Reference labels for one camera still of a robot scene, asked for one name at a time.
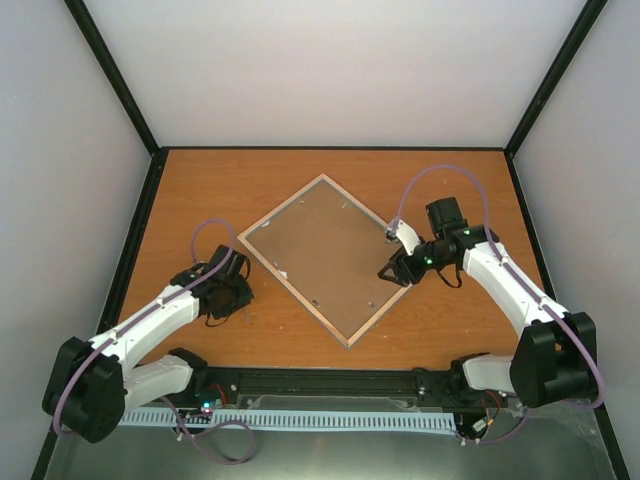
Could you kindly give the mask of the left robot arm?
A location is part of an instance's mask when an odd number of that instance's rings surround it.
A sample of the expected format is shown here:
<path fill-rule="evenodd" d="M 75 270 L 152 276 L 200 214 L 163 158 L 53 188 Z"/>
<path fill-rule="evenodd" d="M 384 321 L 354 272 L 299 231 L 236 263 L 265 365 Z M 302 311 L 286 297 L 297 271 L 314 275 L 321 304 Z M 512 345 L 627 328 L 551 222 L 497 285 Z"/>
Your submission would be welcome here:
<path fill-rule="evenodd" d="M 58 350 L 42 401 L 58 434 L 90 443 L 106 438 L 129 411 L 163 396 L 201 400 L 207 362 L 184 348 L 142 359 L 182 327 L 204 318 L 227 320 L 248 306 L 249 258 L 225 245 L 207 262 L 176 274 L 149 304 L 89 340 L 72 337 Z"/>

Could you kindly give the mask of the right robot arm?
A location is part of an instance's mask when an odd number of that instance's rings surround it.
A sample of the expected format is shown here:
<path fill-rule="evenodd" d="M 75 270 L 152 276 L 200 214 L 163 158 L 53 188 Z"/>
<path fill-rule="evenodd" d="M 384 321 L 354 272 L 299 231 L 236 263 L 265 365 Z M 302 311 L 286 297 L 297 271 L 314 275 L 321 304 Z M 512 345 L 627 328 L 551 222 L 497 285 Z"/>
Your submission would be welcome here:
<path fill-rule="evenodd" d="M 398 244 L 378 276 L 409 287 L 429 272 L 453 267 L 458 278 L 479 284 L 509 320 L 518 336 L 512 356 L 472 354 L 453 362 L 453 386 L 459 391 L 500 391 L 525 406 L 587 399 L 601 392 L 595 373 L 596 330 L 584 312 L 571 313 L 546 295 L 511 259 L 499 237 L 484 225 L 471 226 L 457 200 L 427 205 L 434 235 L 425 240 L 404 220 L 394 218 L 386 238 Z"/>

